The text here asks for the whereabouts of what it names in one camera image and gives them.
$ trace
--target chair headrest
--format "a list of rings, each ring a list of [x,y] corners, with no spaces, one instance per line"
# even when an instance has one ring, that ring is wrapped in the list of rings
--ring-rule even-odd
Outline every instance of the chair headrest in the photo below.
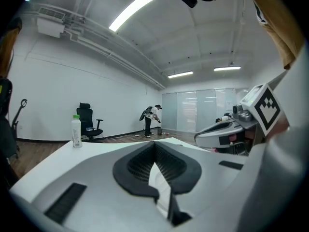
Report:
[[[88,104],[88,103],[79,103],[79,108],[89,109],[90,108],[90,104]]]

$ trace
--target frosted glass panel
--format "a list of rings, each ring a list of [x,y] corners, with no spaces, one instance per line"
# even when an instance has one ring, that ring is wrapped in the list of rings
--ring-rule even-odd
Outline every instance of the frosted glass panel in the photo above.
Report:
[[[197,118],[197,93],[178,93],[177,104],[177,130],[195,132]]]
[[[177,129],[177,93],[162,95],[162,128]]]
[[[249,89],[247,89],[247,88],[239,88],[239,89],[235,89],[235,91],[236,91],[236,102],[238,104],[238,103],[240,103],[242,98],[244,98],[248,94]]]
[[[217,118],[214,89],[197,91],[197,131],[215,124]]]
[[[225,113],[233,112],[233,105],[237,104],[236,91],[233,88],[216,89],[217,97],[217,118]]]

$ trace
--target chair seat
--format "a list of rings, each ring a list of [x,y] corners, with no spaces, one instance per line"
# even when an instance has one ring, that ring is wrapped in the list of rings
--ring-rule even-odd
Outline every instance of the chair seat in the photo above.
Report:
[[[101,133],[103,133],[103,130],[97,129],[97,130],[91,130],[91,131],[90,130],[89,131],[84,131],[83,135],[87,136],[87,137],[95,137],[95,136],[100,135]]]

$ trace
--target white table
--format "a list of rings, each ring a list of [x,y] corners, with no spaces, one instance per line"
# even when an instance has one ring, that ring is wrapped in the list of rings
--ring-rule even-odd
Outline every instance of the white table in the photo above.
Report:
[[[166,138],[155,141],[168,142],[177,145],[183,145],[187,148],[203,150],[196,146],[190,145],[176,138]],[[100,155],[111,152],[120,148],[140,144],[138,143],[118,143],[118,144],[96,144],[84,143],[81,148],[74,148],[72,141],[68,142],[52,155],[44,159],[25,176],[23,176],[10,190],[10,192],[24,198],[31,203],[35,197],[51,182],[62,176],[64,173],[75,167],[80,162]]]

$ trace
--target chair backrest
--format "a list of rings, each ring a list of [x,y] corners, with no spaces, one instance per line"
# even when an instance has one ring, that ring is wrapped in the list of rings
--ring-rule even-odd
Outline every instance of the chair backrest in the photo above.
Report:
[[[92,123],[92,109],[90,109],[89,104],[80,103],[80,107],[76,109],[77,114],[79,115],[79,120],[82,123],[82,133],[88,127],[93,127]]]

